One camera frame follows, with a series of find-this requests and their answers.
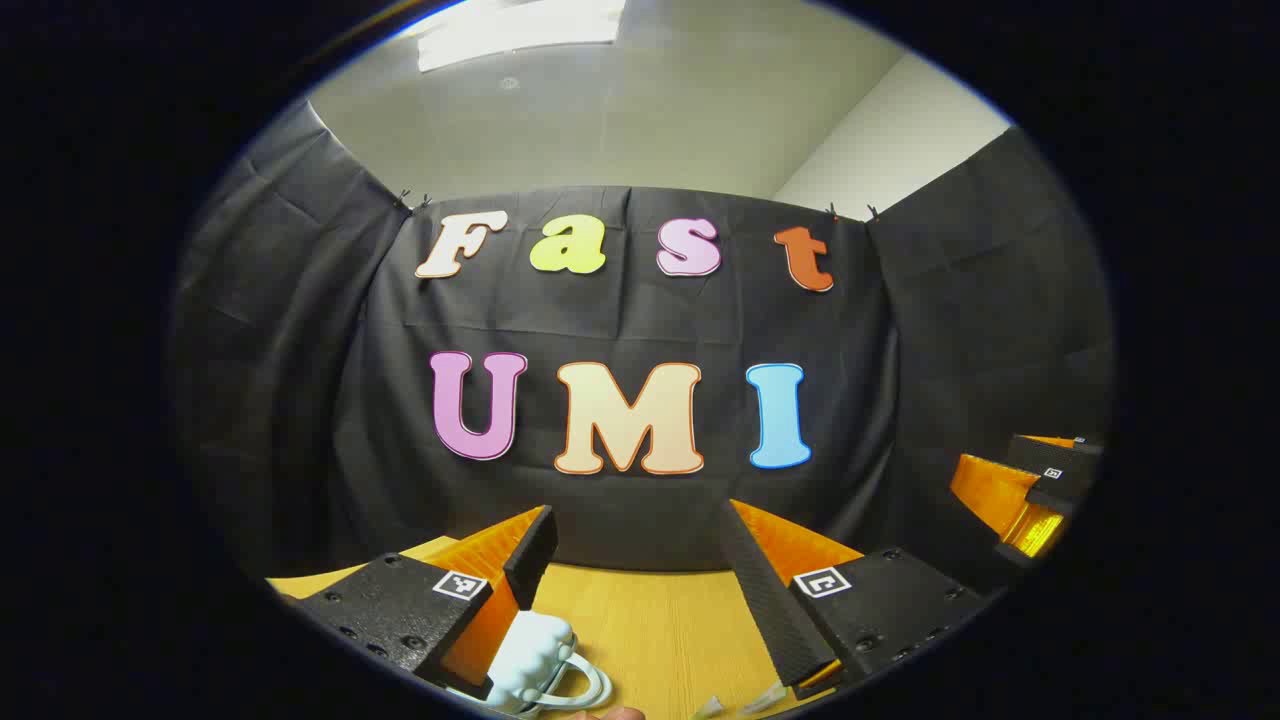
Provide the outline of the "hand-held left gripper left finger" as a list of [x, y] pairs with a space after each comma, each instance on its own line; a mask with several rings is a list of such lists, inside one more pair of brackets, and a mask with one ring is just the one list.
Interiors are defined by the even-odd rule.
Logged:
[[557, 546], [552, 507], [536, 506], [426, 559], [378, 556], [302, 598], [300, 612], [389, 666], [481, 700]]

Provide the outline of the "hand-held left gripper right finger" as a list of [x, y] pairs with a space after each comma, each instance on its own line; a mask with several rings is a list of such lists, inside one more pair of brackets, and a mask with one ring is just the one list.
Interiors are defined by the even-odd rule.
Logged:
[[861, 552], [731, 498], [719, 541], [783, 687], [860, 685], [966, 625], [987, 596], [906, 550]]

